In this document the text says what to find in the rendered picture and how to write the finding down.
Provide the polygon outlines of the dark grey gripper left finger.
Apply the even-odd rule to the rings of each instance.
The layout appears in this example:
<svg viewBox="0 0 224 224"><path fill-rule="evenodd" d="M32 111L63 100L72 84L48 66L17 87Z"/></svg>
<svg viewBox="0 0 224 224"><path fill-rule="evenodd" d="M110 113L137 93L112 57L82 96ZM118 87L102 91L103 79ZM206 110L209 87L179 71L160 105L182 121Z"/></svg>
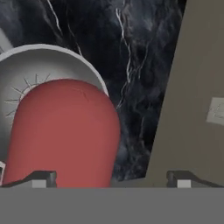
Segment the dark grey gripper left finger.
<svg viewBox="0 0 224 224"><path fill-rule="evenodd" d="M30 188L54 188L56 183L56 171L34 171L23 179L3 184L2 188L30 187Z"/></svg>

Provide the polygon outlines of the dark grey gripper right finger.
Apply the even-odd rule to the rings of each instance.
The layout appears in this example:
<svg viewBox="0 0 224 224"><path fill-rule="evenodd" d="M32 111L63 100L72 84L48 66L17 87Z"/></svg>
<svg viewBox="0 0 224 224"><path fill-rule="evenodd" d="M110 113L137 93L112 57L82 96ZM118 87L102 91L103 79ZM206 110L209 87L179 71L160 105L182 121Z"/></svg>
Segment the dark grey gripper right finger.
<svg viewBox="0 0 224 224"><path fill-rule="evenodd" d="M170 188L224 188L224 185L218 185L213 182L201 179L190 171L168 171L166 173L166 178L166 186Z"/></svg>

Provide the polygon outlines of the white wall socket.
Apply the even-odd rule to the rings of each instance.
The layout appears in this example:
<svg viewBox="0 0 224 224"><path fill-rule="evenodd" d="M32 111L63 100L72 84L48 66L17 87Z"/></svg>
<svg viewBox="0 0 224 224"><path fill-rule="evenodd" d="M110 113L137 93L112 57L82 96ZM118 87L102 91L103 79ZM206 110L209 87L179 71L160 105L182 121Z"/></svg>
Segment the white wall socket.
<svg viewBox="0 0 224 224"><path fill-rule="evenodd" d="M208 123L216 123L224 126L224 98L212 98L206 121Z"/></svg>

